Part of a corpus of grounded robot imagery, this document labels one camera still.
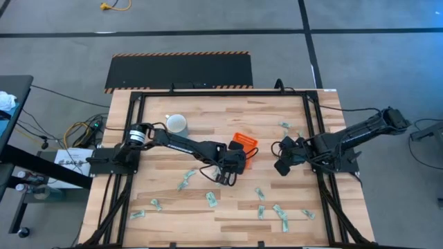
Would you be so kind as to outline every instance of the white cloth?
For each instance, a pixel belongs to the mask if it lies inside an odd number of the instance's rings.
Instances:
[[[15,97],[14,95],[7,94],[4,91],[0,91],[0,110],[10,111],[15,107]]]

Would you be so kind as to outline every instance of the orange and black striped edge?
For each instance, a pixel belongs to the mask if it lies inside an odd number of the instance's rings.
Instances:
[[[182,52],[182,53],[118,53],[112,55],[115,57],[133,57],[133,56],[175,56],[175,55],[249,55],[249,51],[216,51],[216,52]],[[216,89],[251,89],[252,86],[232,85],[215,86]],[[149,87],[116,87],[105,89],[105,93],[113,93],[114,90],[146,90]]]

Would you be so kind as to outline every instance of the yellow cable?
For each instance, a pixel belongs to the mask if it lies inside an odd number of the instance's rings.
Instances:
[[[26,133],[20,131],[20,130],[17,129],[17,128],[14,128],[14,130],[15,130],[16,132],[20,133],[21,135],[23,135],[23,136],[29,138],[30,140],[32,140],[33,142],[37,143],[38,145],[42,146],[42,142],[38,141],[37,139],[34,139],[33,137],[31,137],[31,136],[29,136],[28,134],[26,134]],[[55,148],[55,147],[52,147],[52,146],[48,146],[48,148],[58,150],[58,148]]]
[[[132,1],[129,0],[129,5],[128,5],[126,8],[115,8],[115,7],[110,6],[110,5],[107,4],[107,3],[102,3],[102,4],[100,5],[100,8],[101,8],[102,10],[126,11],[126,10],[129,10],[129,9],[131,8],[131,6],[132,6]]]
[[[89,132],[90,132],[89,125],[87,125],[85,122],[75,122],[73,125],[71,125],[71,126],[66,130],[66,132],[65,132],[64,135],[63,135],[63,144],[64,144],[64,147],[65,147],[65,148],[69,148],[69,146],[68,146],[68,142],[67,142],[67,136],[68,136],[68,133],[69,133],[72,129],[76,128],[76,127],[79,126],[79,125],[84,126],[84,127],[86,128],[86,136],[89,135]]]

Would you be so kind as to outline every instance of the white paper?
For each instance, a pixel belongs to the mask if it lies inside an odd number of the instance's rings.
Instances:
[[[57,163],[58,165],[63,166],[67,169],[73,170],[79,174],[89,176],[89,169],[91,168],[91,165],[86,161],[86,158],[92,156],[93,150],[78,148],[69,148],[68,150],[71,156],[69,156],[68,152],[65,149],[59,149],[57,151],[57,155],[55,156],[54,163]],[[54,178],[49,178],[48,186],[59,189],[81,188],[70,183],[65,183],[64,181],[54,181]]]

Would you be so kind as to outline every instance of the wooden table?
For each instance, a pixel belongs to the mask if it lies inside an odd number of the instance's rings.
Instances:
[[[340,107],[336,91],[318,90],[320,104]],[[114,91],[107,126],[123,128],[129,105],[130,91]],[[314,108],[314,126],[316,127]],[[327,236],[316,175],[305,163],[291,168],[288,176],[274,169],[271,143],[282,140],[284,129],[279,121],[291,123],[289,136],[298,132],[308,136],[302,99],[297,97],[148,97],[143,122],[165,121],[166,114],[180,113],[188,119],[190,138],[229,143],[235,132],[259,141],[259,153],[253,158],[252,169],[238,177],[234,187],[217,187],[197,172],[189,186],[180,192],[177,185],[190,169],[204,166],[191,155],[155,147],[142,152],[138,173],[134,176],[129,211],[146,210],[144,218],[129,219],[124,246],[326,246]],[[322,108],[326,131],[345,128],[341,111]],[[105,147],[113,147],[122,139],[122,131],[106,130]],[[337,174],[338,189],[344,212],[361,234],[373,240],[361,186],[349,174]],[[97,228],[98,215],[108,176],[93,180],[79,242],[88,239]],[[112,182],[105,204],[109,207]],[[260,187],[266,196],[260,201],[254,189]],[[212,191],[218,206],[210,208],[205,193]],[[157,212],[150,204],[158,199],[163,210]],[[289,232],[282,232],[282,222],[272,209],[279,204],[289,217]],[[257,218],[258,205],[265,205],[264,220]],[[315,212],[309,220],[300,210]],[[333,211],[334,234],[340,241]],[[116,240],[120,215],[116,216],[111,242]]]

